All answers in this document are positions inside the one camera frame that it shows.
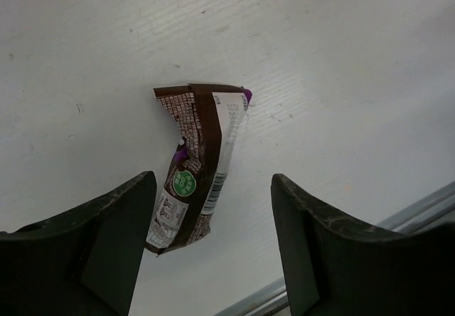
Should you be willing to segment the brown chocolate bar wrapper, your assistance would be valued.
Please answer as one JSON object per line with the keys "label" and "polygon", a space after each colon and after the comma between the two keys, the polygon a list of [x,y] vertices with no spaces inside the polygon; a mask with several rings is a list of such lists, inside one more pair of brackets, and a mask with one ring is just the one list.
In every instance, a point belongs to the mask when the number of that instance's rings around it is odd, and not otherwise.
{"label": "brown chocolate bar wrapper", "polygon": [[187,84],[156,88],[154,94],[181,134],[146,237],[146,249],[159,256],[210,233],[252,92],[231,85]]}

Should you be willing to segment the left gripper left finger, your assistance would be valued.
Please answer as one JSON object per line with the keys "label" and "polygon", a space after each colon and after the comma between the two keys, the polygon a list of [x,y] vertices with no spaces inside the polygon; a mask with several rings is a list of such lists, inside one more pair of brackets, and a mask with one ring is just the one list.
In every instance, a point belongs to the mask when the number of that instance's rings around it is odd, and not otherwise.
{"label": "left gripper left finger", "polygon": [[61,214],[1,233],[2,315],[127,315],[156,196],[146,171]]}

